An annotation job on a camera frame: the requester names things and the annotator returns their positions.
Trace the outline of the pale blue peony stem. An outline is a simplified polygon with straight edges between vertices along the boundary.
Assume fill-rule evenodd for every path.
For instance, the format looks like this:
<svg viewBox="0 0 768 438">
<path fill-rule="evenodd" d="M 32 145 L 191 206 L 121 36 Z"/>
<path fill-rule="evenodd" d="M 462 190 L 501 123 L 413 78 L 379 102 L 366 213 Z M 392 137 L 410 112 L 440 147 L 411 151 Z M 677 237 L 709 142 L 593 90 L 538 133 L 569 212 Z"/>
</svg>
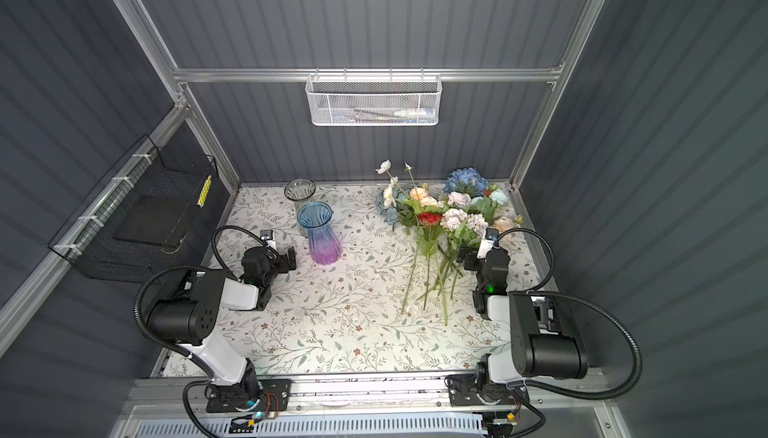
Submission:
<svg viewBox="0 0 768 438">
<path fill-rule="evenodd" d="M 510 198 L 501 189 L 485 190 L 480 196 L 471 199 L 467 213 L 481 215 L 484 221 L 491 225 L 495 221 L 496 212 L 510 204 Z"/>
</svg>

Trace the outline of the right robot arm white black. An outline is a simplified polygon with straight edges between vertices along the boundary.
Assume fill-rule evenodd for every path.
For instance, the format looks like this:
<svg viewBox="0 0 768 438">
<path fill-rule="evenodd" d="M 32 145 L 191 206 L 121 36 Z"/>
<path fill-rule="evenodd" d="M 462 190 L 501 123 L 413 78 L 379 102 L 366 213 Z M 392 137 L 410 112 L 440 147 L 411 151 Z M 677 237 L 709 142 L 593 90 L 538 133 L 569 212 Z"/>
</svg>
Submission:
<svg viewBox="0 0 768 438">
<path fill-rule="evenodd" d="M 484 355 L 471 374 L 451 375 L 445 385 L 456 406 L 497 404 L 505 399 L 503 388 L 524 378 L 582 379 L 589 364 L 568 305 L 551 297 L 507 289 L 506 251 L 493 249 L 480 258 L 463 248 L 457 261 L 476 274 L 472 292 L 475 312 L 489 322 L 505 325 L 509 346 Z"/>
</svg>

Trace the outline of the blue purple glass vase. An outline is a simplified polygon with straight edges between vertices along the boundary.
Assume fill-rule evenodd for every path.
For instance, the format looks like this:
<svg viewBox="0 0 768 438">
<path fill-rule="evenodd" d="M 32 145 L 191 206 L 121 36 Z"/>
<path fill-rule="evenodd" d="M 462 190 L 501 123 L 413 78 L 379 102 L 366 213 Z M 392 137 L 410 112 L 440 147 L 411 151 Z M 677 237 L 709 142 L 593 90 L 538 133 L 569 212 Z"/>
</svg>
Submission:
<svg viewBox="0 0 768 438">
<path fill-rule="evenodd" d="M 309 253 L 314 263 L 331 265 L 342 255 L 341 242 L 332 229 L 333 211 L 324 202 L 311 202 L 298 213 L 299 224 L 307 231 Z"/>
</svg>

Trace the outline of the white poppy flower stem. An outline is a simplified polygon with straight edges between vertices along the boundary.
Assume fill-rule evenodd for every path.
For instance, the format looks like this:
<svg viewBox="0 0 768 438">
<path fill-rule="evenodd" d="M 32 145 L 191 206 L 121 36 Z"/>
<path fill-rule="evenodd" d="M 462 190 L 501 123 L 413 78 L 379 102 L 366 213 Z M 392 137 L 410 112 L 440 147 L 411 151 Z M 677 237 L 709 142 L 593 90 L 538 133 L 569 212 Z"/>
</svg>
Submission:
<svg viewBox="0 0 768 438">
<path fill-rule="evenodd" d="M 414 215 L 414 208 L 410 202 L 410 194 L 400 186 L 399 178 L 391 173 L 390 160 L 383 161 L 376 173 L 386 175 L 389 183 L 376 195 L 376 208 L 378 214 L 391 227 L 395 227 L 404 220 L 408 221 Z"/>
</svg>

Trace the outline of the red gerbera flower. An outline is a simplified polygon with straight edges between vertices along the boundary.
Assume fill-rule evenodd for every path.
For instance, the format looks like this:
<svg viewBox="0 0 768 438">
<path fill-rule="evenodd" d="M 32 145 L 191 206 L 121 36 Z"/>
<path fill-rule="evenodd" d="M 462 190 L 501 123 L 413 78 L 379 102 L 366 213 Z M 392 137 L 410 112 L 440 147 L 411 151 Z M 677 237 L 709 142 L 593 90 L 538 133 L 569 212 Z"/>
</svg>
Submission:
<svg viewBox="0 0 768 438">
<path fill-rule="evenodd" d="M 400 212 L 400 222 L 408 232 L 415 236 L 415 251 L 411 262 L 408 283 L 403 297 L 401 312 L 405 313 L 409 304 L 411 290 L 416 278 L 416 268 L 421 257 L 427 261 L 427 273 L 431 270 L 432 257 L 438 252 L 438 241 L 442 234 L 440 222 L 442 215 L 432 212 L 416 214 L 413 210 Z"/>
</svg>

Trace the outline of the dusty blue rose bunch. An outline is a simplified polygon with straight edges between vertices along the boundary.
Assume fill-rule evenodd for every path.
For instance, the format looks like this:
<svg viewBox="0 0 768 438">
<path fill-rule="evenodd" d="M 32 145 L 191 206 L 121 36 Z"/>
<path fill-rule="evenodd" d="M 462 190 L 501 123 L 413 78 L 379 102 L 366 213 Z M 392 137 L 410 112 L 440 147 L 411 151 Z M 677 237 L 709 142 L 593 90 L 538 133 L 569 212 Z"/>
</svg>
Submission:
<svg viewBox="0 0 768 438">
<path fill-rule="evenodd" d="M 379 216 L 392 228 L 405 225 L 405 194 L 398 188 L 385 187 L 377 196 L 375 206 Z"/>
</svg>

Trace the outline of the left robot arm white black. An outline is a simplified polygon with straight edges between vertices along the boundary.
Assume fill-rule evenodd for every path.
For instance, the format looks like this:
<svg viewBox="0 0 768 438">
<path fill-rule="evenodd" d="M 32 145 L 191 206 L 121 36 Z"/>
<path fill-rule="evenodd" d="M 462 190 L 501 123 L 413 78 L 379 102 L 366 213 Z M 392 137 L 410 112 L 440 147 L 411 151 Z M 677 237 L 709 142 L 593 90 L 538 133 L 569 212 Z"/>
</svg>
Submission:
<svg viewBox="0 0 768 438">
<path fill-rule="evenodd" d="M 263 311 L 277 276 L 294 271 L 296 252 L 289 247 L 275 258 L 268 250 L 246 250 L 240 280 L 224 269 L 174 266 L 142 284 L 134 301 L 134 319 L 142 334 L 203 370 L 211 391 L 211 410 L 254 410 L 269 395 L 253 363 L 234 350 L 216 328 L 219 309 Z"/>
</svg>

